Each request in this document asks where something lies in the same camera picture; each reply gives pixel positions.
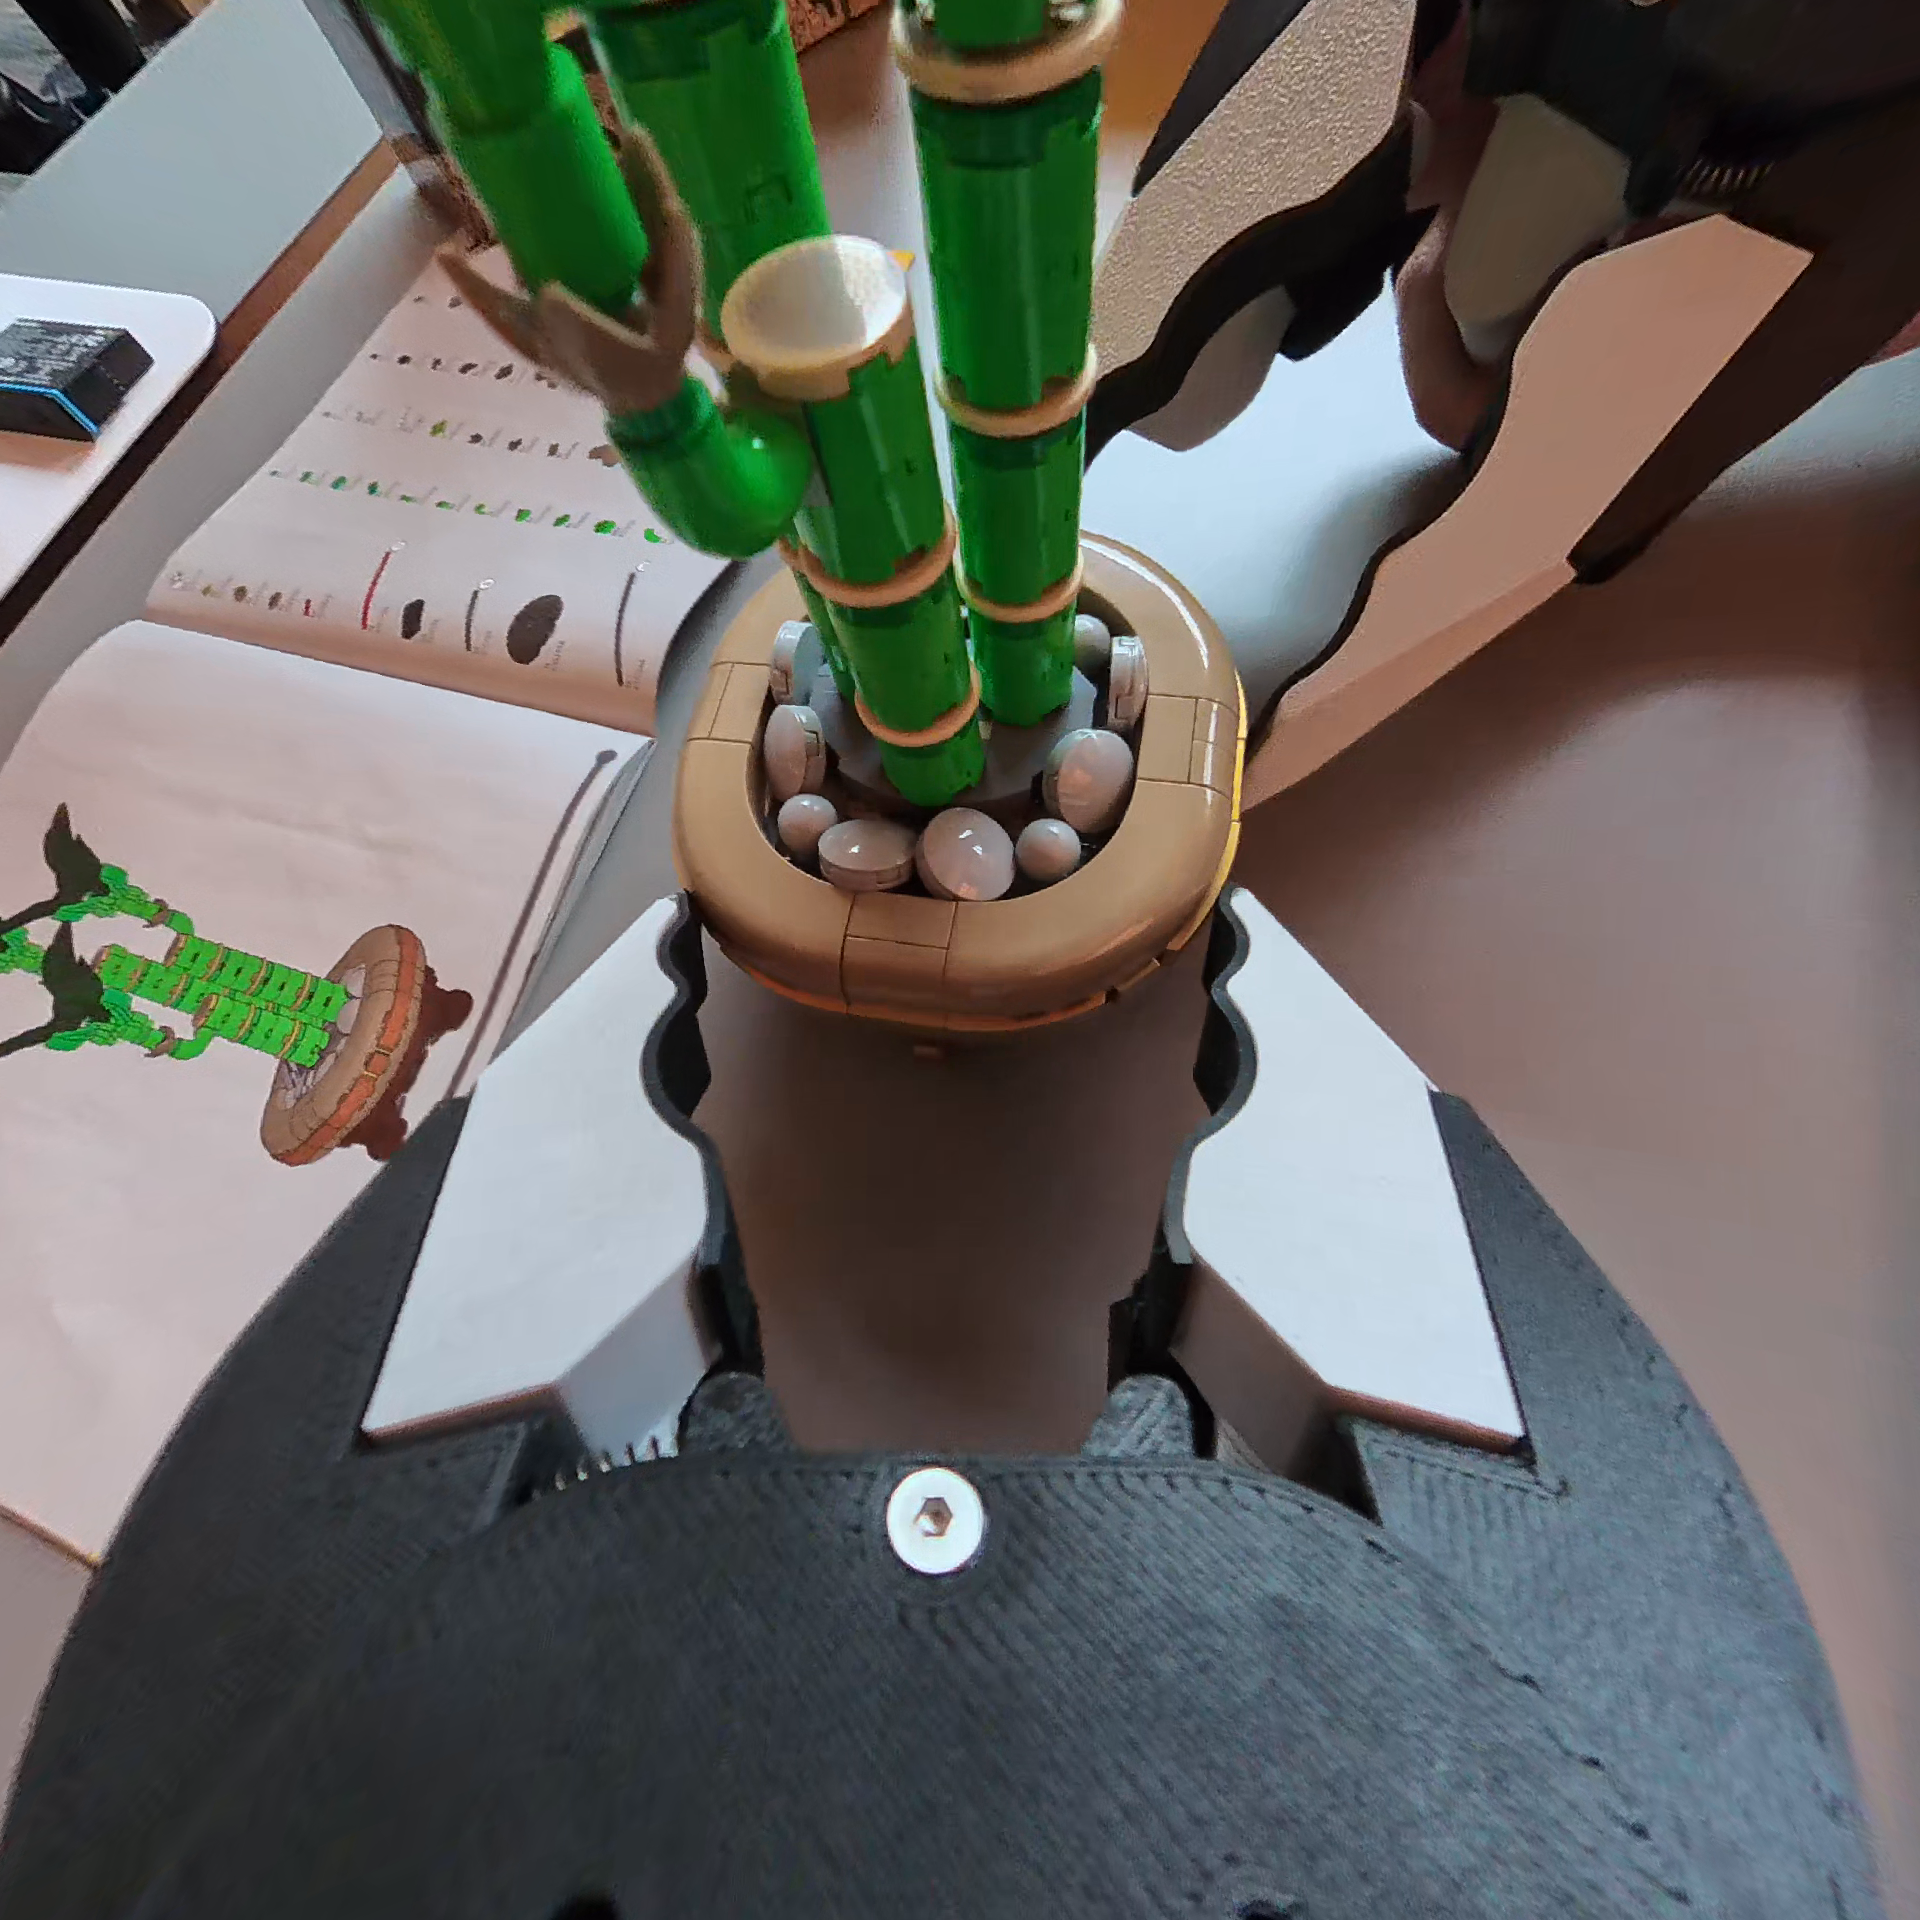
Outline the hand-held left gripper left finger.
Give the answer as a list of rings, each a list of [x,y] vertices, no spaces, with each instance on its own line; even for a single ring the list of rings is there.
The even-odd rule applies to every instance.
[[[548,1414],[580,1449],[677,1449],[760,1316],[713,1143],[705,936],[686,894],[637,922],[478,1080],[364,1435]]]

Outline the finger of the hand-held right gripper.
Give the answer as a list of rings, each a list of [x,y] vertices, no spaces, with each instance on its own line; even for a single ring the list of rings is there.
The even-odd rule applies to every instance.
[[[1096,260],[1088,452],[1211,441],[1325,348],[1421,233],[1414,3],[1227,6]]]
[[[1515,348],[1457,499],[1382,553],[1356,623],[1293,684],[1242,804],[1302,783],[1562,592],[1571,551],[1812,260],[1745,224],[1684,224],[1563,278]]]

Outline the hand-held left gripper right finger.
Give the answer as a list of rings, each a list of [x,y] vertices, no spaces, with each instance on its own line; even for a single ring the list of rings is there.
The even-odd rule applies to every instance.
[[[1520,1447],[1428,1076],[1238,884],[1204,986],[1208,1119],[1114,1310],[1114,1376],[1182,1383],[1252,1454],[1317,1454],[1342,1417]]]

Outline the green lego bamboo plant model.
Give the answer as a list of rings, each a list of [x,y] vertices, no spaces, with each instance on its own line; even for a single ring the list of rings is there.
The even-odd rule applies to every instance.
[[[364,6],[666,531],[789,584],[715,650],[681,888],[762,986],[924,1039],[1070,1023],[1208,924],[1245,710],[1194,594],[1083,531],[1123,6],[891,6],[936,304],[835,231],[787,6]]]

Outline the white lego instruction booklet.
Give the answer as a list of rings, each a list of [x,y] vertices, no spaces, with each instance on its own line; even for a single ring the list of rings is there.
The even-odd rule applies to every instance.
[[[93,1563],[468,1090],[722,576],[433,264],[5,762],[5,1515]]]

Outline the black lego set box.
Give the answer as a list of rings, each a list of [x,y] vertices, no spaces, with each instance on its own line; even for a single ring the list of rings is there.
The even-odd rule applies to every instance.
[[[368,6],[304,3],[304,8],[417,193],[461,248],[468,251],[491,248],[496,231],[490,216],[430,127],[426,87],[395,58]]]

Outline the white tray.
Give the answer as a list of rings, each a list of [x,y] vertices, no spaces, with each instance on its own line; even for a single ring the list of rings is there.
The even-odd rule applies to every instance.
[[[101,491],[166,403],[209,361],[218,321],[192,296],[3,274],[3,322],[125,332],[149,367],[91,440],[3,434],[3,592],[11,592]]]

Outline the black battery blue edge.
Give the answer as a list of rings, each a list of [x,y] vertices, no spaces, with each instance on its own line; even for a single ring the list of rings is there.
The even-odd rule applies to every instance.
[[[3,433],[93,443],[152,368],[122,327],[13,321],[3,329]]]

